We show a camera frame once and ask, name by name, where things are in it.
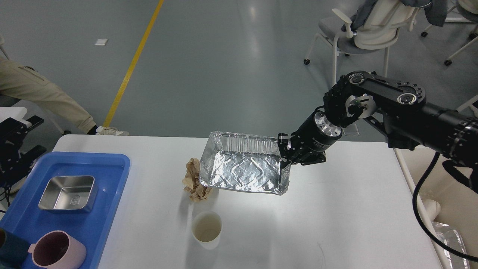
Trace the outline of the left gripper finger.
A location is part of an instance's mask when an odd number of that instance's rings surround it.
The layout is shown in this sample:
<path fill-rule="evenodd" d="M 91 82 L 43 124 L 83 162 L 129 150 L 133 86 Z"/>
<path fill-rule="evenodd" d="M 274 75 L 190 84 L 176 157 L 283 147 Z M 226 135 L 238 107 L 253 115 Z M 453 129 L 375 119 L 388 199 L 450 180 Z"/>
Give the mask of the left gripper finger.
<path fill-rule="evenodd" d="M 0 155 L 1 187 L 13 186 L 27 176 L 31 171 L 31 165 L 45 152 L 46 148 L 41 145 L 36 145 L 26 153 L 21 153 L 13 145 L 2 148 Z"/>
<path fill-rule="evenodd" d="M 30 117 L 26 122 L 14 118 L 7 118 L 0 123 L 0 148 L 6 150 L 8 147 L 20 149 L 27 134 L 44 123 L 44 119 L 36 115 Z"/>

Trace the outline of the black right robotiq gripper body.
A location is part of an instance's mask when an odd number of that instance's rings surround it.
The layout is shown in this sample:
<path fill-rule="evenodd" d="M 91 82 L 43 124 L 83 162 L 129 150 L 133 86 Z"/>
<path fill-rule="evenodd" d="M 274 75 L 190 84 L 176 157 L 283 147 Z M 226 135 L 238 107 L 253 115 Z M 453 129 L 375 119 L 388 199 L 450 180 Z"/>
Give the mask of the black right robotiq gripper body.
<path fill-rule="evenodd" d="M 292 133 L 288 160 L 303 166 L 324 163 L 325 151 L 341 137 L 341 127 L 332 124 L 325 112 L 313 112 Z"/>

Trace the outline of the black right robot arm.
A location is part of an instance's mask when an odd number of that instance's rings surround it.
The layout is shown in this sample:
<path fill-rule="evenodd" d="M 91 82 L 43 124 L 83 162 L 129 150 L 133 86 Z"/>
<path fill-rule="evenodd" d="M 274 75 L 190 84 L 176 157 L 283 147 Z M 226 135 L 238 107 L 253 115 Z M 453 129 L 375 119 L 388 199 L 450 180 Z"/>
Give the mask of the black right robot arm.
<path fill-rule="evenodd" d="M 342 131 L 363 119 L 385 138 L 389 148 L 414 150 L 423 145 L 435 151 L 430 165 L 412 194 L 414 215 L 423 231 L 444 250 L 477 262 L 477 257 L 442 243 L 425 226 L 418 212 L 420 188 L 440 155 L 445 171 L 457 182 L 477 192 L 477 118 L 466 117 L 426 101 L 423 87 L 394 80 L 376 72 L 354 71 L 342 75 L 324 94 L 324 104 L 291 135 L 278 134 L 280 167 L 326 161 L 325 151 L 341 138 Z"/>

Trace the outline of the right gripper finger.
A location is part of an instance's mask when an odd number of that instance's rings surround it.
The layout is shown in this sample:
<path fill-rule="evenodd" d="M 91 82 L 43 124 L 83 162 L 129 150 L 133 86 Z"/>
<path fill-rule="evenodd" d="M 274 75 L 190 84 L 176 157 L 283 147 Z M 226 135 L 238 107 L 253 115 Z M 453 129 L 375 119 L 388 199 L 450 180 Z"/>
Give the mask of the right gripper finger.
<path fill-rule="evenodd" d="M 291 163 L 291 144 L 292 136 L 286 133 L 279 133 L 277 136 L 277 145 L 280 152 L 280 168 L 285 168 Z"/>

